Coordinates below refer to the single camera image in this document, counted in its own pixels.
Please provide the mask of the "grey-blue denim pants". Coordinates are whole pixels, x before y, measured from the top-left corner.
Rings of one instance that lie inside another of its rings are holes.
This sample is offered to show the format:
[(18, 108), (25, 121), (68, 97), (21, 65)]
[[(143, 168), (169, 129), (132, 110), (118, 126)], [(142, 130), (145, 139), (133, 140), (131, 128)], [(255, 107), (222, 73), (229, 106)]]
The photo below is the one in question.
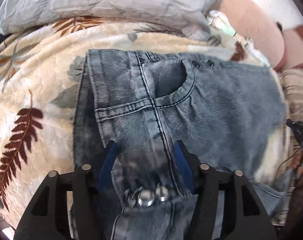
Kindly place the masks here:
[(118, 154), (111, 184), (96, 198), (107, 239), (183, 239), (196, 205), (174, 144), (202, 163), (241, 170), (268, 214), (286, 180), (256, 179), (267, 141), (285, 120), (284, 96), (270, 68), (206, 54), (91, 49), (79, 84), (75, 165), (98, 162), (109, 141)]

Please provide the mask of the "striped floral folded quilt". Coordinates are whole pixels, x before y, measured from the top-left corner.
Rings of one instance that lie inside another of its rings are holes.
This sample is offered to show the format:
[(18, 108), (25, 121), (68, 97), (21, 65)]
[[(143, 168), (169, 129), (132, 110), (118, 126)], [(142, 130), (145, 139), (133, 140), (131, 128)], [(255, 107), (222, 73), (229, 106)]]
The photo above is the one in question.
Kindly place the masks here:
[[(293, 121), (303, 122), (303, 69), (285, 70), (282, 74), (282, 81), (286, 100), (289, 103), (289, 118)], [(289, 188), (282, 209), (273, 217), (273, 224), (279, 226), (292, 226), (303, 209), (303, 179), (296, 181), (290, 168), (294, 153), (303, 148), (296, 141), (293, 133), (290, 135), (288, 160), (282, 165), (288, 168), (291, 174)]]

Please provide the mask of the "pink padded headboard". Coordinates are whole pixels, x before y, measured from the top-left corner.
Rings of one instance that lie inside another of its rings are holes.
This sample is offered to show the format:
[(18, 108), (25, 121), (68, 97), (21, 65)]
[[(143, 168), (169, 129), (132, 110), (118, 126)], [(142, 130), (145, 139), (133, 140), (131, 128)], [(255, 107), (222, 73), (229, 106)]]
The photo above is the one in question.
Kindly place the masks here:
[(221, 0), (219, 10), (239, 35), (253, 39), (276, 71), (303, 69), (303, 16), (293, 0)]

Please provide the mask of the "black clip on headboard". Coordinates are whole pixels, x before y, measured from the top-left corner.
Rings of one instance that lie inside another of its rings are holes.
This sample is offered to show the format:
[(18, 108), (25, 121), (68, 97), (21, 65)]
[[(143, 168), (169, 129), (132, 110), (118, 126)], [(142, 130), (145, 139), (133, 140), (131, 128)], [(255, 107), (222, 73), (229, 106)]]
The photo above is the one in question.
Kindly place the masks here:
[(282, 26), (282, 24), (280, 23), (280, 22), (276, 22), (276, 26), (277, 26), (277, 28), (282, 32), (283, 31), (283, 26)]

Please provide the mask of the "leaf-print beige blanket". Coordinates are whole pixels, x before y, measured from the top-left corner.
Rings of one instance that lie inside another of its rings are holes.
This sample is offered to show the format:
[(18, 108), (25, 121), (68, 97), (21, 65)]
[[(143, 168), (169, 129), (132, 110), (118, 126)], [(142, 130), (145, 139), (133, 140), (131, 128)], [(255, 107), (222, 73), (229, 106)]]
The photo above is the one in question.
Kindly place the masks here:
[(245, 63), (267, 69), (285, 100), (279, 75), (253, 54), (253, 43), (240, 35), (229, 37), (216, 29), (207, 41), (196, 41), (158, 24), (107, 21), (85, 16), (32, 28), (0, 44), (0, 159), (13, 135), (17, 113), (34, 106), (45, 118), (36, 128), (37, 142), (27, 163), (7, 190), (0, 216), (16, 227), (48, 168), (72, 169), (72, 119), (82, 62), (88, 49), (150, 49), (158, 53), (204, 53), (228, 60), (239, 42)]

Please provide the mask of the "white glove left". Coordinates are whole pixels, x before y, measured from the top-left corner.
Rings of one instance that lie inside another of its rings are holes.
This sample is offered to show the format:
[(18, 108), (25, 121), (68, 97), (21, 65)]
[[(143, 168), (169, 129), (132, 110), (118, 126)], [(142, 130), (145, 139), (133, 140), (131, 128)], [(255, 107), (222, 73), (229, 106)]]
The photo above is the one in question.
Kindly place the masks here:
[(231, 26), (227, 16), (223, 12), (211, 10), (206, 14), (206, 18), (211, 27), (220, 30), (230, 36), (236, 35), (236, 30)]

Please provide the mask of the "grey quilted pillow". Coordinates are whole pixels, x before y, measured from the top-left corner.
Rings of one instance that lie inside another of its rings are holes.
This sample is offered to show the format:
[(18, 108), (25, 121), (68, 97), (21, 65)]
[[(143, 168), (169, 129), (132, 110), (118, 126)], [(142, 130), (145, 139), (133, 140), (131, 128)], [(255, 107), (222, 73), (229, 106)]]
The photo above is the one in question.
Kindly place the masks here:
[(0, 33), (16, 33), (76, 16), (121, 17), (152, 22), (205, 40), (210, 29), (205, 12), (219, 0), (4, 0)]

